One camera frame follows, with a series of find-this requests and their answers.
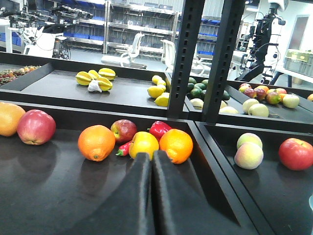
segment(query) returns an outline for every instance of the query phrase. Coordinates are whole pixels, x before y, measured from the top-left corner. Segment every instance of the avocado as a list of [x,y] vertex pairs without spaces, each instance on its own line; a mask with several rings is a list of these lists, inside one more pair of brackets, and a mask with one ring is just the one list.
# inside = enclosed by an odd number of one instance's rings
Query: avocado
[[202,92],[201,89],[194,88],[194,89],[191,90],[190,96],[191,96],[192,99],[194,99],[194,98],[201,98],[201,92]]
[[190,77],[188,83],[196,84],[197,81],[193,77]]
[[199,87],[201,90],[206,89],[206,85],[204,85],[203,83],[196,83],[195,86]]
[[228,94],[227,91],[224,91],[223,96],[222,96],[222,100],[229,100],[230,99],[230,95]]
[[193,83],[188,83],[188,86],[187,86],[187,93],[191,92],[191,90],[194,88],[195,84]]

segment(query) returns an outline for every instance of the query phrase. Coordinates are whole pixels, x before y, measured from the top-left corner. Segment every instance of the orange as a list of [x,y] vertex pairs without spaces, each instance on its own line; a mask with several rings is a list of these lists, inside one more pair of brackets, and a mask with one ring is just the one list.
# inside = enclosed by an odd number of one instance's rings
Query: orange
[[149,132],[139,131],[133,137],[129,147],[129,155],[135,159],[137,153],[145,152],[149,154],[149,158],[152,160],[153,152],[156,150],[158,150],[158,141],[154,135]]
[[114,149],[115,136],[113,132],[102,125],[87,127],[78,138],[78,148],[89,160],[100,162]]
[[184,131],[171,129],[159,142],[160,150],[164,150],[172,163],[180,164],[186,161],[192,153],[191,137]]
[[0,135],[12,136],[25,110],[16,104],[0,102]]
[[261,88],[265,92],[268,92],[268,90],[269,90],[269,88],[267,86],[264,86],[264,85],[257,86],[256,88]]

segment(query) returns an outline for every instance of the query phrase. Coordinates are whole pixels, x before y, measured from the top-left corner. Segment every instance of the green avocado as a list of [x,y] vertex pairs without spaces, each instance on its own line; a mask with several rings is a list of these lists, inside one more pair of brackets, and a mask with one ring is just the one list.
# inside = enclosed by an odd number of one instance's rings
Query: green avocado
[[228,94],[227,91],[224,91],[223,96],[222,96],[222,100],[229,100],[230,99],[230,95]]
[[192,99],[194,99],[194,98],[201,98],[201,92],[202,92],[201,89],[194,88],[194,89],[191,90],[190,96],[191,96]]

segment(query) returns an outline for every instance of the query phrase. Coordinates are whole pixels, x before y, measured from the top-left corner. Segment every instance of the red pepper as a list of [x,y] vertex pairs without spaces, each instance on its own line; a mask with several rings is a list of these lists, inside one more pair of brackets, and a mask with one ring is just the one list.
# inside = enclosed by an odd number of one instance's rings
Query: red pepper
[[172,128],[163,121],[155,121],[149,129],[150,134],[154,135],[159,141],[161,137]]
[[128,151],[129,151],[129,147],[131,146],[131,143],[132,143],[133,140],[123,144],[122,146],[120,146],[118,148],[118,151],[116,153],[117,156],[126,156],[128,154]]

